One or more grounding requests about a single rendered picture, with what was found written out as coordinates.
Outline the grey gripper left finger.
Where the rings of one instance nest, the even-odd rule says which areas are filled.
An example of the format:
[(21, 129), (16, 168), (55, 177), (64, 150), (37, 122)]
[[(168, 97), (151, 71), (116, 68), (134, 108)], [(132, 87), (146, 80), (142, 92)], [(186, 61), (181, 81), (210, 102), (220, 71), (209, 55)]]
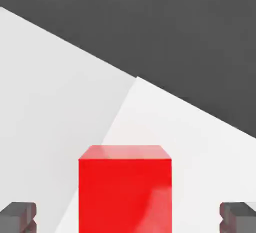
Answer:
[(0, 211), (0, 233), (37, 233), (34, 202), (11, 202)]

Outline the small red cube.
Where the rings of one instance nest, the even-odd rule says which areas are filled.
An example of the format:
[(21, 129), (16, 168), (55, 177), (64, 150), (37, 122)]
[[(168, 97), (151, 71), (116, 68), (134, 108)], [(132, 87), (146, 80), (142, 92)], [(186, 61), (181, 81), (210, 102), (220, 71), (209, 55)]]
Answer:
[(172, 233), (172, 160), (159, 145), (92, 145), (78, 160), (78, 233)]

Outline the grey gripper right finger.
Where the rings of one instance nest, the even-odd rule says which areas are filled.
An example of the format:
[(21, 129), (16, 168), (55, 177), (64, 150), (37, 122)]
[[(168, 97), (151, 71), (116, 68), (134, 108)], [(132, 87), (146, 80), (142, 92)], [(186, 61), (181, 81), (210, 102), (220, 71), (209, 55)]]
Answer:
[(256, 210), (245, 202), (222, 202), (219, 233), (256, 233)]

